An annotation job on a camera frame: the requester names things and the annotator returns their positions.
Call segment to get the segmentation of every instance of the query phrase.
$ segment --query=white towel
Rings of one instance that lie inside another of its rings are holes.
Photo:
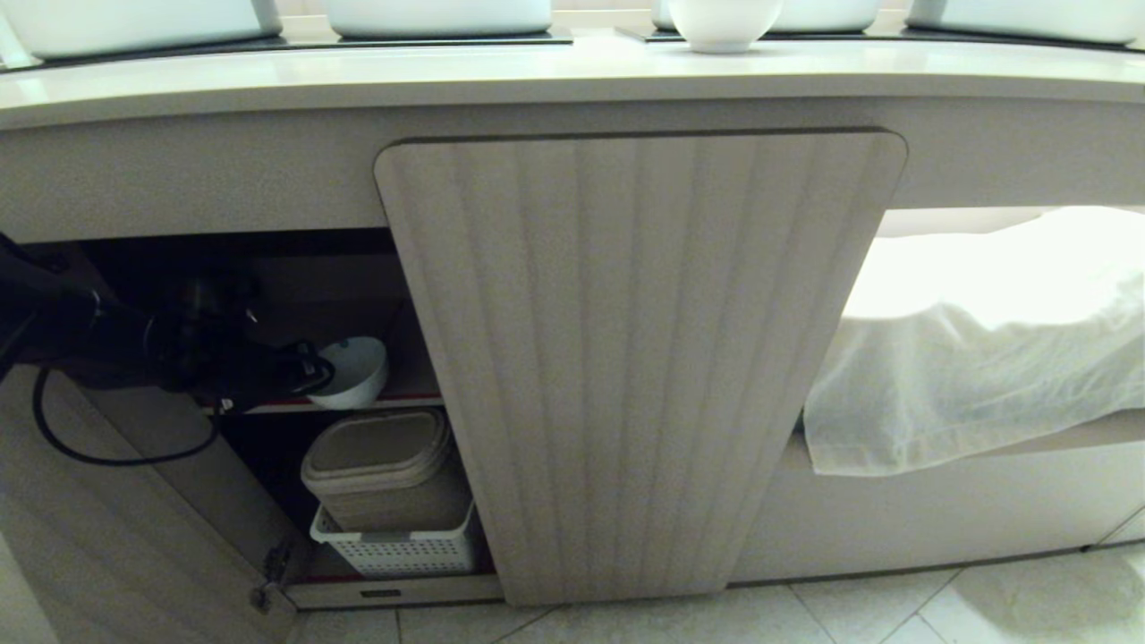
[[[938,465],[1145,408],[1145,215],[876,239],[804,411],[821,474]]]

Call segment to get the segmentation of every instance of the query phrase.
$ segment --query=fluted cabinet door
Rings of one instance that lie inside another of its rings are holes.
[[[882,131],[382,152],[512,603],[726,586],[905,160]]]

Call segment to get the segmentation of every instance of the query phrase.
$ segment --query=white plastic basket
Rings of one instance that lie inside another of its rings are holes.
[[[324,508],[310,524],[310,537],[329,543],[366,579],[471,574],[476,567],[474,505],[460,527],[444,532],[349,533]]]

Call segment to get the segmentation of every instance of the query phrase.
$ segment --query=door hinge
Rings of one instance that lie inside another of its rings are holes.
[[[294,547],[290,539],[284,539],[267,552],[262,559],[262,576],[264,581],[261,586],[251,589],[251,606],[263,615],[270,613],[271,596],[275,591],[282,590],[283,579],[286,576],[286,568],[290,567],[291,556]]]

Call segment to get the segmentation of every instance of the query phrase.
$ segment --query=white basin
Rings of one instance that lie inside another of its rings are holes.
[[[553,24],[552,0],[326,0],[326,9],[349,38],[504,36]]]
[[[24,48],[44,60],[275,36],[274,0],[0,0]]]
[[[1145,30],[1145,1],[915,0],[907,24],[1124,45]]]
[[[862,31],[875,23],[879,0],[787,0],[769,31],[785,33],[828,33]],[[668,0],[654,0],[653,23],[676,31]]]

